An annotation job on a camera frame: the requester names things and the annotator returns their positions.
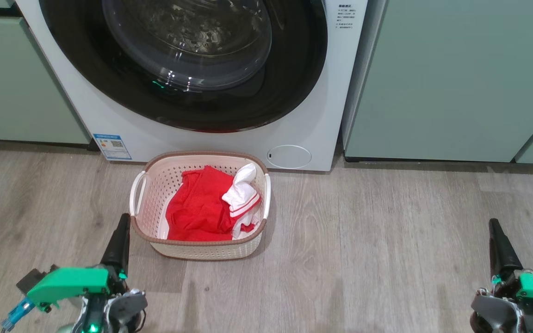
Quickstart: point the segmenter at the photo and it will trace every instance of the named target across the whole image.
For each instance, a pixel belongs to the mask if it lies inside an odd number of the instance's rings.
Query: laundry basket
[[[182,184],[182,171],[203,169],[210,165],[235,175],[246,164],[254,163],[256,178],[251,185],[262,200],[258,207],[259,225],[241,240],[219,242],[186,242],[167,240],[167,204]],[[267,167],[254,156],[222,152],[179,152],[162,154],[151,160],[135,177],[129,196],[131,225],[156,251],[167,257],[198,260],[243,258],[253,253],[265,228],[271,203],[271,180]]]

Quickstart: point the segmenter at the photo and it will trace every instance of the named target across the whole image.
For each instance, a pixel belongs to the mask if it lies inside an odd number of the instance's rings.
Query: washing machine door
[[[40,0],[93,86],[133,112],[211,132],[291,112],[324,65],[321,0]]]

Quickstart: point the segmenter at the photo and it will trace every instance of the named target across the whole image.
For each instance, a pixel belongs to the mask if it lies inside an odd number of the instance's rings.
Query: blue connector
[[[30,299],[25,298],[19,304],[8,313],[8,318],[1,322],[1,326],[7,331],[11,331],[15,324],[19,322],[21,318],[26,316],[34,308],[34,303]]]

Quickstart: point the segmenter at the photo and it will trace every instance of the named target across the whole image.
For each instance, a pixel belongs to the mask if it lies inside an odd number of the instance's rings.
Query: brown basket rim
[[[152,160],[150,160],[145,165],[145,168],[143,170],[147,172],[152,167],[152,165],[156,164],[158,161],[163,160],[165,158],[180,157],[180,156],[197,156],[197,155],[229,156],[229,157],[246,158],[256,163],[262,169],[263,173],[265,175],[268,175],[268,169],[262,163],[262,161],[260,161],[258,158],[250,154],[241,154],[241,153],[234,153],[234,152],[212,152],[212,151],[187,151],[187,152],[161,154],[159,156],[156,156]],[[151,243],[155,243],[155,244],[178,245],[178,246],[184,246],[184,247],[215,247],[215,246],[244,244],[258,237],[258,235],[262,233],[262,230],[264,230],[266,224],[267,224],[267,219],[262,219],[262,221],[260,222],[260,225],[258,226],[258,230],[256,230],[253,234],[251,234],[251,236],[242,238],[241,240],[232,240],[232,241],[221,240],[218,242],[187,242],[184,240],[182,241],[181,240],[160,240],[159,238],[147,236],[139,228],[139,225],[137,224],[137,217],[131,216],[131,225],[133,226],[133,229],[135,229],[135,232],[137,232],[138,236],[143,238],[144,240],[151,242]]]

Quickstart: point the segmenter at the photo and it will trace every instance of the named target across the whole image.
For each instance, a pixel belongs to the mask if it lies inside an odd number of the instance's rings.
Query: laundry
[[[258,222],[253,208],[260,203],[260,195],[250,185],[256,177],[256,166],[246,164],[241,167],[233,179],[233,184],[222,199],[229,204],[231,219],[236,220],[231,235],[234,240],[240,237],[240,232],[250,232]]]
[[[258,222],[252,209],[260,203],[260,195],[250,185],[255,176],[253,164],[242,167],[235,177],[209,165],[184,171],[182,186],[167,205],[167,238],[230,241],[233,234],[252,231]]]

